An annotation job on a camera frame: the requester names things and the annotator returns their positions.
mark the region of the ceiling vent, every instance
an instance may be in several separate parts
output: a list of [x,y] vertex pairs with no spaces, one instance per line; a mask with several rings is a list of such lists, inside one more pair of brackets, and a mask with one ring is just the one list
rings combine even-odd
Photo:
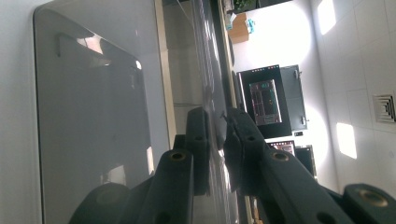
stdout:
[[374,95],[375,119],[382,123],[396,123],[395,104],[393,95]]

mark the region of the transparent plastic sheet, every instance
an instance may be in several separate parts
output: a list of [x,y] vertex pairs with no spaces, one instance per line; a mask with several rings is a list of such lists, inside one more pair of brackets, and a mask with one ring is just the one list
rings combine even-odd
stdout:
[[[158,2],[165,48],[157,31]],[[163,54],[171,75],[176,133],[183,133],[188,110],[203,106],[209,116],[210,191],[194,197],[193,223],[238,223],[221,153],[225,103],[210,13],[207,1],[176,0],[54,1],[36,10],[46,223],[67,223],[90,190],[102,184],[132,188],[150,177],[149,157],[155,167],[172,141],[163,126],[169,125]]]

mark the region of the air vent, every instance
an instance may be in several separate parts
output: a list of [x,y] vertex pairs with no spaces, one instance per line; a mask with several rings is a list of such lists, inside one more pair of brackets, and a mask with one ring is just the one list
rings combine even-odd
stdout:
[[393,95],[374,95],[375,119],[377,122],[396,123],[395,104]]

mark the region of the wall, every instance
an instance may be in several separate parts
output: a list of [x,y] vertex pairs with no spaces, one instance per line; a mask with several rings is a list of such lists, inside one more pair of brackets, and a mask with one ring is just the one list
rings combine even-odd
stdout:
[[32,18],[45,2],[0,2],[0,223],[41,223]]
[[[318,27],[318,4],[311,0]],[[336,24],[316,33],[340,190],[365,182],[396,196],[396,124],[375,121],[372,96],[396,91],[396,2],[333,0]],[[340,152],[337,123],[351,125],[357,159]]]
[[313,145],[318,182],[337,190],[328,114],[309,1],[294,0],[249,11],[247,18],[255,21],[255,31],[250,35],[249,41],[233,45],[235,72],[272,64],[299,64],[303,71],[304,103],[309,121],[304,137],[294,137],[294,140],[296,146]]

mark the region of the white wall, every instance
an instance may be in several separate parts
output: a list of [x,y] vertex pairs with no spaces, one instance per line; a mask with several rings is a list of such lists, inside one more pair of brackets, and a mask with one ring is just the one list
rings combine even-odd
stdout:
[[[318,4],[311,0],[318,28]],[[336,24],[317,32],[340,190],[365,182],[396,196],[396,124],[375,121],[372,96],[396,91],[396,1],[333,0]],[[340,153],[336,124],[354,129],[357,159]]]
[[0,223],[41,223],[32,18],[45,2],[0,2]]
[[309,1],[294,0],[249,11],[247,18],[256,22],[255,31],[249,41],[233,45],[235,72],[273,64],[299,64],[303,71],[305,110],[310,121],[304,137],[294,140],[297,146],[313,145],[318,182],[338,190]]

